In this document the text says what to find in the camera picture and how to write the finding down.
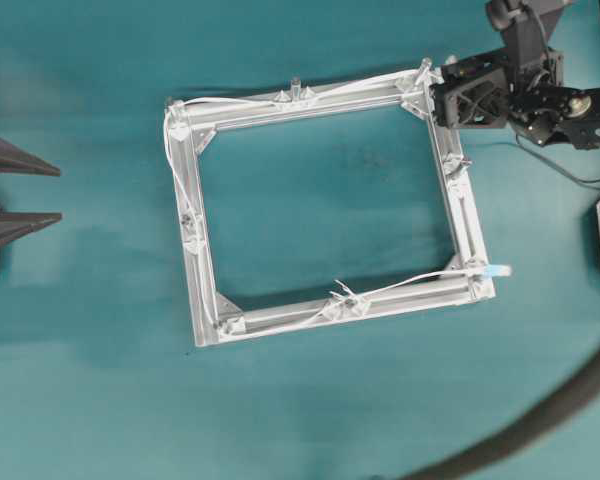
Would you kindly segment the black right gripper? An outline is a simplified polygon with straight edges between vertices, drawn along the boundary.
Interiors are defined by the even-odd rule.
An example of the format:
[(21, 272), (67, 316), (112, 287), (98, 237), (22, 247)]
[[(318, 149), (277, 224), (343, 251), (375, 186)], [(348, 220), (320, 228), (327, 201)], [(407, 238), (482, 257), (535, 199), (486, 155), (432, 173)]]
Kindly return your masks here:
[(431, 86), (436, 124), (448, 129), (499, 129), (507, 124), (509, 84), (505, 68), (472, 57), (441, 68)]

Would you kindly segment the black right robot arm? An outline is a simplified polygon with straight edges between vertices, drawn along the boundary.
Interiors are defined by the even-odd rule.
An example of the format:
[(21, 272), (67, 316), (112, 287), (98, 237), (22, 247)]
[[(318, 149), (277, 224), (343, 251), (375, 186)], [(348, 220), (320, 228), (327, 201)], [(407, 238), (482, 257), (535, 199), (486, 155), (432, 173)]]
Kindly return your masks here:
[(565, 86), (563, 55), (549, 39), (565, 1), (489, 1), (487, 17), (502, 48), (445, 65), (433, 86), (437, 125), (511, 127), (544, 147), (600, 149), (600, 88)]

